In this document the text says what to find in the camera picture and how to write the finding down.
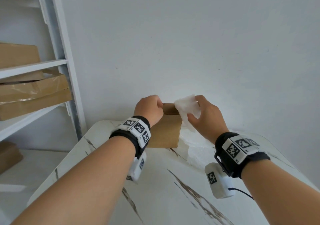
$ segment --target wristband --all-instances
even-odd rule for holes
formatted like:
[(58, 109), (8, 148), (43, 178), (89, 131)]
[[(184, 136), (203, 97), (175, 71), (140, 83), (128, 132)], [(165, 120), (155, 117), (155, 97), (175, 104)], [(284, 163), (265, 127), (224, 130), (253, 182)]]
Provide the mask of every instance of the wristband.
[(135, 157), (139, 159), (151, 137), (150, 123), (143, 116), (128, 118), (111, 131), (109, 139), (114, 136), (128, 138), (136, 149)]
[(221, 134), (215, 143), (214, 158), (228, 176), (241, 178), (241, 172), (250, 161), (270, 160), (258, 143), (244, 138), (238, 133), (226, 132)]

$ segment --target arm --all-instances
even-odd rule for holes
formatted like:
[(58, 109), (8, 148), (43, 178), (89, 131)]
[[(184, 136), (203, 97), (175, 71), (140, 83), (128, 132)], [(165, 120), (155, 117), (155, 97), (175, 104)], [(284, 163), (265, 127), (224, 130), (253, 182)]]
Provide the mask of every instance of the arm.
[[(198, 132), (215, 143), (228, 128), (217, 106), (204, 96), (196, 96), (201, 108), (199, 119), (188, 114)], [(241, 173), (243, 182), (272, 225), (318, 224), (320, 193), (269, 160), (248, 163)]]
[[(156, 95), (141, 99), (134, 115), (155, 125), (163, 116), (161, 100)], [(134, 156), (129, 139), (110, 138), (46, 190), (12, 225), (106, 224)]]

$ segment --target brown cardboard box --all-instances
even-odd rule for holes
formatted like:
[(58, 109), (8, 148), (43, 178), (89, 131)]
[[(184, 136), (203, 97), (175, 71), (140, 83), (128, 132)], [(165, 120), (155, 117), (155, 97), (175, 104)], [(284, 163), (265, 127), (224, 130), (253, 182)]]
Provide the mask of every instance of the brown cardboard box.
[(50, 76), (35, 82), (0, 85), (0, 121), (70, 101), (65, 75)]
[(173, 103), (164, 103), (163, 112), (161, 120), (151, 127), (148, 147), (177, 148), (182, 119)]
[(14, 143), (0, 142), (0, 174), (23, 159), (22, 154)]
[[(0, 43), (0, 69), (34, 64), (40, 62), (38, 48), (35, 45), (16, 45)], [(19, 82), (42, 80), (43, 73), (40, 70), (24, 73), (18, 76), (0, 79), (2, 82)]]

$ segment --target white marble table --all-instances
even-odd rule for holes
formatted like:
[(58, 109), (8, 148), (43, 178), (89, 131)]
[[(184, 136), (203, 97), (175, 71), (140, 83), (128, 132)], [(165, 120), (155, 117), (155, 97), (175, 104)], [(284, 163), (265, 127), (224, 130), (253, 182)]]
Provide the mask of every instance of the white marble table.
[[(100, 121), (94, 124), (33, 194), (28, 204), (102, 145), (118, 123)], [(263, 149), (274, 163), (315, 188), (264, 137), (245, 134), (259, 144), (263, 143)], [(177, 149), (147, 148), (147, 161), (138, 184), (126, 181), (109, 224), (268, 224), (254, 200), (240, 192), (230, 198), (216, 199), (204, 171), (186, 162), (187, 151), (188, 146), (182, 140)], [(233, 183), (234, 187), (248, 192), (241, 179), (233, 179)]]

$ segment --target black wrist strap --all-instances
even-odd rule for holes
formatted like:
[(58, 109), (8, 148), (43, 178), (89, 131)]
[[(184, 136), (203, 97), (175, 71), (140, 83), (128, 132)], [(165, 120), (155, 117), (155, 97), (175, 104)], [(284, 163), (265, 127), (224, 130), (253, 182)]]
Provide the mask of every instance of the black wrist strap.
[(216, 154), (214, 155), (214, 157), (227, 175), (233, 178), (241, 178), (242, 170), (250, 161), (259, 161), (263, 159), (270, 160), (270, 157), (267, 154), (258, 151), (254, 154), (248, 155), (246, 159), (242, 161), (242, 163), (237, 164), (234, 159), (232, 159), (230, 155), (222, 148), (223, 144), (228, 139), (235, 136), (239, 136), (239, 134), (234, 132), (226, 132), (221, 134), (215, 142)]
[[(144, 118), (143, 116), (139, 116), (139, 115), (135, 115), (132, 118), (137, 118), (137, 119), (142, 120), (148, 126), (148, 128), (150, 130), (150, 123), (146, 118)], [(133, 134), (131, 134), (130, 131), (127, 131), (127, 130), (116, 130), (113, 133), (111, 133), (109, 139), (112, 138), (112, 137), (115, 137), (115, 136), (122, 136), (122, 137), (128, 138), (132, 142), (132, 144), (134, 145), (134, 147), (136, 149), (135, 157), (137, 157), (138, 159), (140, 158), (140, 156), (142, 155), (144, 149), (147, 146), (147, 144), (146, 144), (144, 146), (144, 148), (141, 148), (139, 143), (138, 143), (138, 138), (135, 137)]]

